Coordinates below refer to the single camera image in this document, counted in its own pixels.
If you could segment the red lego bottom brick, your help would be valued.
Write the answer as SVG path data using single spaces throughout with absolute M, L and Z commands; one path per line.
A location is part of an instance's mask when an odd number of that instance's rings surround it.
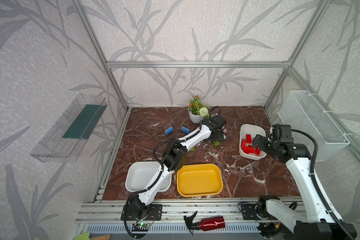
M 256 156 L 259 156 L 259 155 L 261 154 L 261 150 L 259 150 L 258 148 L 256 148 L 254 154 L 255 154 Z

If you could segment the red lego cluster brick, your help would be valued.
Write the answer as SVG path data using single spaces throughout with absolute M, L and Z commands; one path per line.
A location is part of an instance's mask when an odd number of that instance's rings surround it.
M 245 147 L 246 147 L 246 140 L 242 139 L 242 141 L 241 141 L 241 149 L 244 150 Z

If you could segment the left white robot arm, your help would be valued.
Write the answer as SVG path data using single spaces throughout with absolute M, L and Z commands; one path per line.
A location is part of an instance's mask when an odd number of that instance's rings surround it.
M 132 192 L 124 205 L 121 220 L 142 220 L 149 214 L 161 185 L 179 171 L 187 161 L 187 153 L 200 142 L 220 142 L 226 139 L 227 121 L 220 115 L 201 120 L 199 126 L 186 136 L 156 145 L 153 157 L 160 164 L 146 186 Z

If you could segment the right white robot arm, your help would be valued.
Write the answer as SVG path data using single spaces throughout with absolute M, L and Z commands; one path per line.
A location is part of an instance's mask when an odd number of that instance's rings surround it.
M 306 214 L 297 213 L 275 196 L 260 196 L 256 211 L 261 219 L 276 218 L 298 240 L 354 240 L 356 228 L 344 222 L 315 171 L 319 145 L 309 134 L 289 125 L 273 125 L 270 136 L 256 135 L 255 149 L 287 166 L 299 189 Z

